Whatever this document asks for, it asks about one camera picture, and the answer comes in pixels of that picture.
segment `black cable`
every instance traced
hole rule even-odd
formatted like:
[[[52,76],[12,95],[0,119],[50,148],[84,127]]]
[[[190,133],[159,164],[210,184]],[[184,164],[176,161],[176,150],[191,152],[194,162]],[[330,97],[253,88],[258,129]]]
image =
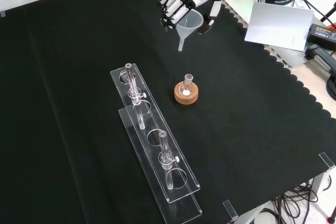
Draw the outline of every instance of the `black cable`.
[[[278,223],[281,222],[281,196],[278,197]]]
[[[291,217],[292,218],[292,220],[293,220],[293,222],[294,222],[294,224],[295,224],[295,218],[293,217],[293,215],[292,215],[292,211],[290,210],[290,208],[289,208],[289,205],[288,205],[288,203],[287,203],[287,201],[286,200],[284,200],[283,201],[283,203],[284,203],[284,209],[285,209],[285,212],[286,212],[286,214],[289,216],[289,217]]]
[[[336,29],[336,25],[329,19],[327,18],[323,13],[321,13],[315,6],[313,6],[311,3],[308,2],[308,0],[303,0],[307,6],[313,7],[319,14],[321,14],[327,21],[330,22],[330,24]]]
[[[327,187],[327,188],[325,188],[325,189],[323,189],[323,191],[326,191],[326,190],[328,190],[330,187],[331,187],[331,183],[332,183],[332,180],[331,180],[331,177],[330,177],[330,175],[329,175],[329,186]]]
[[[278,219],[278,214],[276,212],[274,212],[273,210],[269,209],[269,208],[264,208],[260,213],[262,213],[262,212],[267,212],[267,213],[273,215],[276,219]],[[287,224],[285,222],[285,220],[283,219],[283,217],[280,217],[280,219],[281,219],[281,222],[278,223],[278,224]]]
[[[293,216],[293,214],[291,213],[291,211],[290,211],[290,209],[289,209],[289,206],[288,206],[288,203],[287,203],[287,200],[286,200],[286,199],[285,199],[285,204],[287,205],[288,210],[289,210],[290,213],[288,213],[286,207],[285,207],[285,212],[286,212],[287,215],[288,215],[289,217],[291,217],[293,220],[294,220],[294,219],[297,219],[297,218],[299,218],[299,216],[300,216],[300,214],[301,214],[301,209],[300,209],[300,207],[299,207],[299,204],[297,204],[297,203],[295,202],[295,200],[293,200],[291,197],[288,197],[288,198],[289,198],[292,202],[294,202],[294,204],[295,204],[296,207],[298,208],[298,214],[297,214],[296,216]]]
[[[310,203],[310,193],[313,191],[312,190],[312,186],[313,186],[313,183],[314,183],[314,180],[311,182],[311,186],[310,186],[310,191],[309,191],[309,194],[308,194],[308,206],[307,206],[307,212],[306,212],[306,215],[303,219],[303,223],[302,224],[305,224],[306,223],[306,219],[307,219],[307,216],[308,216],[308,213],[309,213],[309,203]]]
[[[336,101],[336,78],[334,76],[330,76],[327,80],[326,89],[331,98]]]

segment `clear acrylic stand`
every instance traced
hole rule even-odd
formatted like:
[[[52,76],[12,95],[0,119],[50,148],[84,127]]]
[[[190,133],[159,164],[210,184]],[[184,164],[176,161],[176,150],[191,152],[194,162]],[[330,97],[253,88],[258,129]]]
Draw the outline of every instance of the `clear acrylic stand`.
[[[193,195],[200,185],[137,66],[128,63],[111,76],[125,105],[120,117],[165,222],[182,224],[200,216]]]

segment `white card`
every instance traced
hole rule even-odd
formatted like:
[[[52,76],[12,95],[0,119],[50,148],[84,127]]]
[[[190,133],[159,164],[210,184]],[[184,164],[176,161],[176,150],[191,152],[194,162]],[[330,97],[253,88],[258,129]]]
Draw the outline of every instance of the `white card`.
[[[314,11],[255,2],[246,41],[303,51]]]

